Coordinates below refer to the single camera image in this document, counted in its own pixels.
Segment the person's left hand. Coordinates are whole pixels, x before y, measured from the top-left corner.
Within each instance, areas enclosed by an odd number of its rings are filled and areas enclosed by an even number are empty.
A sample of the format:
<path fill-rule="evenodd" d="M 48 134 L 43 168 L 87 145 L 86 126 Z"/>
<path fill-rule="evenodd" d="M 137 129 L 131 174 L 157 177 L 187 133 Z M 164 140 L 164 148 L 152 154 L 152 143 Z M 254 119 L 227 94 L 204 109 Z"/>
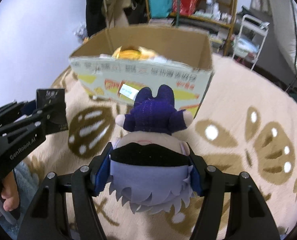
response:
<path fill-rule="evenodd" d="M 2 181 L 1 197 L 4 200 L 3 207 L 7 212 L 11 212 L 19 206 L 19 193 L 14 172 L 11 171 Z"/>

